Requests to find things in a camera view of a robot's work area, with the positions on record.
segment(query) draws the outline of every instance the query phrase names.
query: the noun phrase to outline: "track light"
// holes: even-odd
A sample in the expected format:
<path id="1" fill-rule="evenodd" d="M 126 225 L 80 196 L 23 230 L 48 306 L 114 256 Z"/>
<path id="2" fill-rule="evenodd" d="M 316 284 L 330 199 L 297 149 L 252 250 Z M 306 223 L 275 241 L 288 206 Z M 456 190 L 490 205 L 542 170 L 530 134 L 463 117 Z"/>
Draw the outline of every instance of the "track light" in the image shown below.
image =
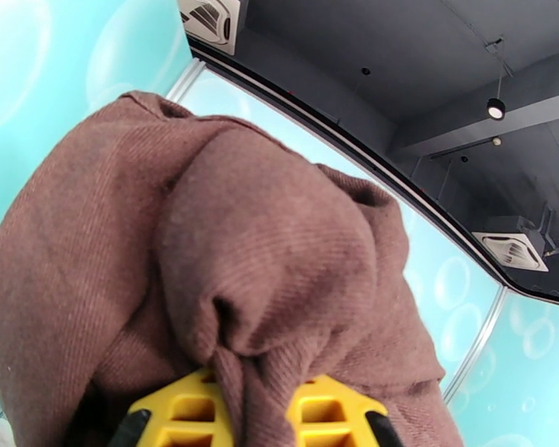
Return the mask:
<path id="1" fill-rule="evenodd" d="M 505 118 L 505 103 L 499 98 L 491 98 L 487 102 L 487 113 L 493 120 L 501 121 Z"/>

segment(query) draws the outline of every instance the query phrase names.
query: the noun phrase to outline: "brown wool blanket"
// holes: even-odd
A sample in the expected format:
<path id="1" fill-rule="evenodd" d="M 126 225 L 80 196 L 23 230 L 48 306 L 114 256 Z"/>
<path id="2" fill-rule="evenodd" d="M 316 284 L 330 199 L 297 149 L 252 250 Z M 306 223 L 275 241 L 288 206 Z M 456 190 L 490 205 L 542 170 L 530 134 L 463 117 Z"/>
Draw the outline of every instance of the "brown wool blanket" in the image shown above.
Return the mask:
<path id="1" fill-rule="evenodd" d="M 462 442 L 402 277 L 397 203 L 235 118 L 132 92 L 71 131 L 0 227 L 0 400 L 18 447 L 102 446 L 203 364 L 236 445 L 290 447 L 328 373 L 406 447 Z"/>

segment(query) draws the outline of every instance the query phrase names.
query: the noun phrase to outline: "dark gray ceiling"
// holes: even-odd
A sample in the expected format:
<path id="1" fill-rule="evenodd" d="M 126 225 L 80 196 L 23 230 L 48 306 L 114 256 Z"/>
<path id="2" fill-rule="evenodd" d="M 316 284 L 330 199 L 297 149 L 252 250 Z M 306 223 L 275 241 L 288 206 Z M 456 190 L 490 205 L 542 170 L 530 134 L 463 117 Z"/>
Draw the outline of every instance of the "dark gray ceiling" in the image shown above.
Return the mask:
<path id="1" fill-rule="evenodd" d="M 235 59 L 387 157 L 469 231 L 495 215 L 539 224 L 546 204 L 559 248 L 559 0 L 250 0 Z M 485 104 L 502 62 L 497 122 Z M 549 273 L 508 274 L 558 295 L 559 253 L 545 260 Z"/>

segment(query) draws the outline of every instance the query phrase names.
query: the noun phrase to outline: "brown cloth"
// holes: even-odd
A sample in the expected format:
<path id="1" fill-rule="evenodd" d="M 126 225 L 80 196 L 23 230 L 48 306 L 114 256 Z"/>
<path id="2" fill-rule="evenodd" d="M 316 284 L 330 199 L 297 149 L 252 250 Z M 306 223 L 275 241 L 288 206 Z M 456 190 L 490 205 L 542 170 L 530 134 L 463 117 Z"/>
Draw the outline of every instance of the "brown cloth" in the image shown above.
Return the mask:
<path id="1" fill-rule="evenodd" d="M 321 373 L 384 402 L 406 447 L 461 446 L 407 253 L 399 207 L 372 183 L 245 121 L 126 94 L 62 140 L 0 227 L 0 400 L 17 445 L 61 446 L 82 401 L 107 432 L 208 364 L 237 446 L 294 445 L 285 410 Z"/>

